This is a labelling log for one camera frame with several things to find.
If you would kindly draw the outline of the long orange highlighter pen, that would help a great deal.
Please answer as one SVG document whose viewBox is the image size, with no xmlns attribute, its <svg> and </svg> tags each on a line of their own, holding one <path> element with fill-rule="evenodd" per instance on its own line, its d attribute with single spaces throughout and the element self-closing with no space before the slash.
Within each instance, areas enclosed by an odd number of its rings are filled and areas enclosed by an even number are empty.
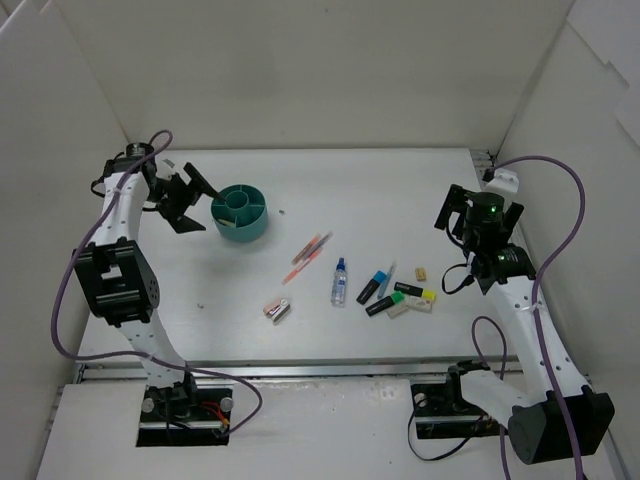
<svg viewBox="0 0 640 480">
<path fill-rule="evenodd" d="M 296 266 L 282 281 L 282 285 L 288 284 L 293 280 L 302 270 L 306 268 L 320 253 L 318 250 L 314 254 L 310 255 L 306 260 L 303 260 L 298 266 Z"/>
</svg>

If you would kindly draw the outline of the green cap black highlighter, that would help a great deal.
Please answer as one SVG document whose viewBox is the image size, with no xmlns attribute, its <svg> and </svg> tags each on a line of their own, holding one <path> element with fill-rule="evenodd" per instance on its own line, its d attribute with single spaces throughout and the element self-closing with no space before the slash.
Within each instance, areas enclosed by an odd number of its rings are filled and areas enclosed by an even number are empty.
<svg viewBox="0 0 640 480">
<path fill-rule="evenodd" d="M 402 292 L 395 291 L 391 295 L 388 295 L 366 307 L 365 312 L 369 317 L 373 317 L 403 302 L 404 298 L 405 296 Z"/>
</svg>

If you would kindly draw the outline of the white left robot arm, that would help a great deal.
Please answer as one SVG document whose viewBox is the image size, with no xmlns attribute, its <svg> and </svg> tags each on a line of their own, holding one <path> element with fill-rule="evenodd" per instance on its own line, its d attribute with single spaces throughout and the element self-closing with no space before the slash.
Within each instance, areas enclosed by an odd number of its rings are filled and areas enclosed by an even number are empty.
<svg viewBox="0 0 640 480">
<path fill-rule="evenodd" d="M 192 165 L 184 171 L 156 159 L 149 143 L 130 143 L 106 162 L 101 217 L 89 233 L 74 271 L 91 313 L 125 337 L 147 373 L 148 397 L 175 418 L 191 418 L 200 395 L 185 360 L 159 318 L 160 285 L 138 244 L 140 221 L 152 209 L 177 234 L 204 230 L 186 211 L 218 192 Z"/>
</svg>

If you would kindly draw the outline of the light blue pen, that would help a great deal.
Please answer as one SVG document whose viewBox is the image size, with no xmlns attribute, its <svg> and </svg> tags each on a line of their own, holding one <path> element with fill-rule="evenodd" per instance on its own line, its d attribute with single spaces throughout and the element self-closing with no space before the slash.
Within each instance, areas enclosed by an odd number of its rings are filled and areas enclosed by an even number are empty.
<svg viewBox="0 0 640 480">
<path fill-rule="evenodd" d="M 378 293 L 377 293 L 377 299 L 381 300 L 382 298 L 385 297 L 385 293 L 386 293 L 386 289 L 388 287 L 388 284 L 391 280 L 391 277 L 393 276 L 395 269 L 396 269 L 397 263 L 396 261 L 393 261 L 391 266 L 389 267 L 388 271 L 385 274 L 385 278 L 383 279 L 383 281 L 381 282 L 379 289 L 378 289 Z"/>
</svg>

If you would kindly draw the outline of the blue cap black highlighter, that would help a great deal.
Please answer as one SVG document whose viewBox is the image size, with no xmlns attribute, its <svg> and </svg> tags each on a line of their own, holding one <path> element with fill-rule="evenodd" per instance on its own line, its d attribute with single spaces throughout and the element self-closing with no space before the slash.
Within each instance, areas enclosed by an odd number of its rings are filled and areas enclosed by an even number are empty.
<svg viewBox="0 0 640 480">
<path fill-rule="evenodd" d="M 356 301 L 360 305 L 365 305 L 373 294 L 378 290 L 380 285 L 386 280 L 387 275 L 385 272 L 378 270 L 372 278 L 368 281 L 362 291 L 356 298 Z"/>
</svg>

